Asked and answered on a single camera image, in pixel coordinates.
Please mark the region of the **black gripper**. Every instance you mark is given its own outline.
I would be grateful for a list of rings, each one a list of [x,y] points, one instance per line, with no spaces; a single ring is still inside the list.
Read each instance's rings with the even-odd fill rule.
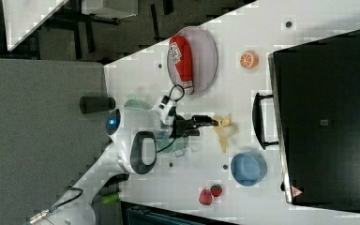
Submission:
[[[217,127],[218,122],[213,121],[212,118],[207,115],[194,115],[190,119],[184,119],[180,115],[176,115],[172,126],[173,138],[186,138],[188,136],[199,136],[200,127]]]

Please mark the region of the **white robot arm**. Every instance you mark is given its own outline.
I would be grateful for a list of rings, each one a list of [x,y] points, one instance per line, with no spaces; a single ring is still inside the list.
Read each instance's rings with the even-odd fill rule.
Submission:
[[[96,225],[92,202],[118,174],[147,174],[154,169],[160,140],[197,136],[200,127],[215,127],[216,120],[194,115],[188,120],[176,109],[116,109],[108,118],[108,135],[112,142],[98,160],[59,200],[27,219],[23,225]]]

